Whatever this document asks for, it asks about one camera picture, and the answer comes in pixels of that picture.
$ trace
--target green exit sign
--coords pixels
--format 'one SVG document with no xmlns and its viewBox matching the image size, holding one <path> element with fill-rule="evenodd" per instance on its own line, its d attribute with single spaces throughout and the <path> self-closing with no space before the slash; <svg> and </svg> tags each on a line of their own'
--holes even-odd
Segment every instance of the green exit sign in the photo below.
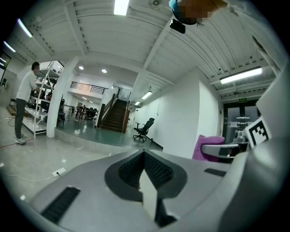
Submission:
<svg viewBox="0 0 290 232">
<path fill-rule="evenodd" d="M 247 102 L 247 99 L 246 99 L 246 98 L 240 98 L 240 99 L 239 99 L 239 102 L 240 102 L 240 103 Z"/>
</svg>

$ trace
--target green floor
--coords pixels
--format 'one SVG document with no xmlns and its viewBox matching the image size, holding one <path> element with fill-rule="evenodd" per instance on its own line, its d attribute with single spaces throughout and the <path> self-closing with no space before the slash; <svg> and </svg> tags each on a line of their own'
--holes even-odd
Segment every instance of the green floor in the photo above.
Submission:
<svg viewBox="0 0 290 232">
<path fill-rule="evenodd" d="M 146 142 L 142 142 L 142 140 L 133 140 L 132 136 L 138 134 L 133 128 L 127 128 L 127 132 L 122 134 L 111 130 L 96 129 L 95 123 L 96 121 L 85 119 L 80 121 L 65 121 L 64 126 L 60 123 L 57 129 L 82 139 L 98 143 L 137 149 L 162 150 L 154 143 L 150 143 L 149 139 L 147 139 Z"/>
</svg>

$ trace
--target smoke detector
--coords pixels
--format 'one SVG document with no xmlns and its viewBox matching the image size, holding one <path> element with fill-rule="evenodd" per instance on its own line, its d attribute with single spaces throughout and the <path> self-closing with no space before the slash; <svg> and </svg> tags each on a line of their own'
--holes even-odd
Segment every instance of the smoke detector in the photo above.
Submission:
<svg viewBox="0 0 290 232">
<path fill-rule="evenodd" d="M 153 9 L 159 9 L 162 6 L 162 0 L 148 0 L 148 4 Z"/>
</svg>

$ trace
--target tube light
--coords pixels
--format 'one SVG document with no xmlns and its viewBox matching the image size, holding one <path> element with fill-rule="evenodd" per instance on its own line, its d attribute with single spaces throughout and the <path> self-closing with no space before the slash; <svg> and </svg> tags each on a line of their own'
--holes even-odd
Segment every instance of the tube light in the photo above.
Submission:
<svg viewBox="0 0 290 232">
<path fill-rule="evenodd" d="M 12 51 L 12 52 L 16 52 L 9 44 L 7 44 L 5 41 L 4 41 L 4 44 Z"/>
<path fill-rule="evenodd" d="M 24 26 L 24 24 L 21 22 L 20 19 L 17 19 L 17 22 L 19 23 L 20 27 L 23 29 L 23 31 L 29 36 L 32 37 L 32 34 L 28 31 L 28 29 Z"/>
<path fill-rule="evenodd" d="M 262 68 L 255 68 L 253 70 L 249 70 L 246 72 L 242 72 L 239 74 L 235 74 L 229 77 L 225 77 L 220 79 L 221 84 L 225 84 L 225 83 L 229 83 L 229 82 L 234 82 L 236 80 L 240 80 L 240 79 L 244 79 L 247 77 L 252 77 L 252 76 L 256 76 L 262 73 Z"/>
<path fill-rule="evenodd" d="M 115 0 L 115 15 L 126 15 L 128 10 L 129 0 Z"/>
<path fill-rule="evenodd" d="M 147 97 L 149 97 L 152 94 L 151 91 L 148 91 L 143 97 L 142 99 L 146 99 Z"/>
</svg>

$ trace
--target staircase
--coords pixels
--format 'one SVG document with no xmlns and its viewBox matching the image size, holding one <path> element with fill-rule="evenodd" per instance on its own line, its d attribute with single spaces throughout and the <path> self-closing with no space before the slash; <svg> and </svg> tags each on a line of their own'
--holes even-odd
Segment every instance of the staircase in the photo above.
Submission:
<svg viewBox="0 0 290 232">
<path fill-rule="evenodd" d="M 126 106 L 126 101 L 121 101 L 118 99 L 111 111 L 106 115 L 103 123 L 101 124 L 101 128 L 122 132 Z"/>
</svg>

